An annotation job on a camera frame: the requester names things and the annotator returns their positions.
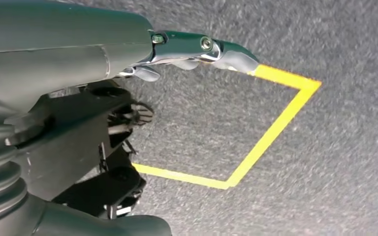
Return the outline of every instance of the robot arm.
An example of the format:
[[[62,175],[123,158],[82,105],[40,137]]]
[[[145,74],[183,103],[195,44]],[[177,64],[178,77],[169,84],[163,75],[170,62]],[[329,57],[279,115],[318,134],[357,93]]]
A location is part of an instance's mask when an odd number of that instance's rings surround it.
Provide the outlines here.
[[[149,66],[199,63],[241,72],[257,58],[240,45],[195,33],[154,32],[142,16],[44,0],[0,0],[0,236],[169,236],[151,216],[103,220],[27,192],[14,134],[4,120],[28,114],[45,95],[117,76],[159,78]]]

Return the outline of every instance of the yellow tape outline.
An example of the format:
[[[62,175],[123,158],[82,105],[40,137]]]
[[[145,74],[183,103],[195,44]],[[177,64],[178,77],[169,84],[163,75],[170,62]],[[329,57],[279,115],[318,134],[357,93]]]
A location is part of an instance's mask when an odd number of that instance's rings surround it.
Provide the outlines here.
[[[280,116],[273,122],[266,133],[264,133],[227,181],[194,176],[133,163],[133,166],[137,171],[144,174],[204,185],[211,188],[228,189],[229,187],[235,187],[321,86],[321,81],[308,79],[263,64],[259,65],[257,69],[249,73],[249,75],[298,89],[299,92],[295,95],[292,101],[289,102]]]

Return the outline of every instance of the yellow tape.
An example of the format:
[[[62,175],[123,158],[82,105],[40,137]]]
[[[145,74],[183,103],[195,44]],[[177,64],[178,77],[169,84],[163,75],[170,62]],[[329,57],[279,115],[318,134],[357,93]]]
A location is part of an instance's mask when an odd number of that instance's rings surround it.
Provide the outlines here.
[[[188,175],[180,172],[164,170],[151,166],[144,166],[140,164],[133,164],[138,172],[150,174],[158,177],[169,178],[174,180],[180,180],[188,183],[194,183],[199,185],[205,185],[212,188],[227,189],[228,183],[226,181],[205,178],[200,176]]]
[[[158,177],[164,177],[218,189],[228,189],[229,187],[236,186],[321,86],[320,81],[311,80],[303,76],[295,75],[266,65],[259,65],[255,71],[249,74],[258,78],[289,86],[294,89],[299,89],[299,92],[288,104],[281,115],[270,126],[263,137],[260,138],[258,143],[250,151],[247,157],[241,162],[241,164],[235,169],[235,171],[231,174],[227,181],[188,175],[180,172],[134,164],[137,171]]]

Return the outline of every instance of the bolt head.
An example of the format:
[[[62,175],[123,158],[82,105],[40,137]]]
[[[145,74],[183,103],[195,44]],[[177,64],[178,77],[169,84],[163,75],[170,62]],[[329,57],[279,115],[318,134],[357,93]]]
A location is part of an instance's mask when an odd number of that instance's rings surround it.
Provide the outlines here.
[[[164,37],[161,34],[155,34],[151,37],[153,43],[162,43],[164,42]]]
[[[201,38],[201,48],[204,51],[210,51],[213,46],[214,46],[214,42],[212,41],[210,37],[205,36]]]

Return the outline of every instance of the gray carpet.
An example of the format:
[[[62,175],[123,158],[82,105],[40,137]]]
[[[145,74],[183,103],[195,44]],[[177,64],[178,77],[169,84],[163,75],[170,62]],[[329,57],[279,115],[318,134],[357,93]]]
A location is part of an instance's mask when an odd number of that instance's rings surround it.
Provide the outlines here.
[[[87,0],[202,32],[273,67],[323,82],[258,163],[229,190],[159,177],[136,213],[175,235],[378,234],[378,0]],[[226,179],[296,91],[235,72],[157,67],[121,81],[153,106],[135,161]]]

